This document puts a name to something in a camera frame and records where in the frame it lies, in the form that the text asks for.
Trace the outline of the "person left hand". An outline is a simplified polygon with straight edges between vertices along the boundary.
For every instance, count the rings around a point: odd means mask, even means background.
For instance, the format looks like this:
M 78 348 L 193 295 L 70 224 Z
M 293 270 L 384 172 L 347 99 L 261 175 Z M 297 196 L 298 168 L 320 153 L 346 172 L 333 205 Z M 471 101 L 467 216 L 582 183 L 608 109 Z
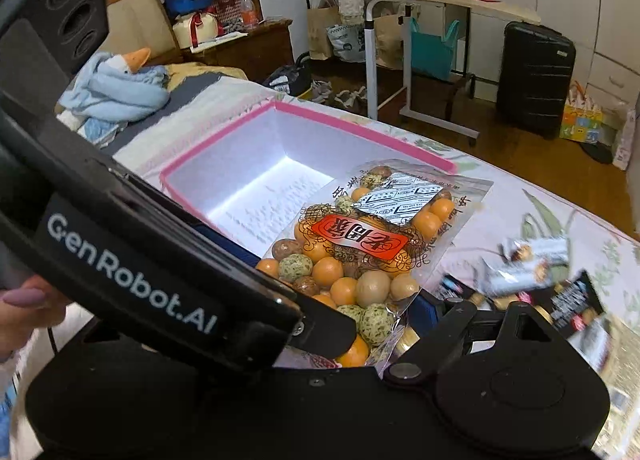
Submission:
M 1 361 L 23 348 L 36 329 L 55 327 L 66 316 L 72 301 L 39 275 L 21 287 L 1 291 Z

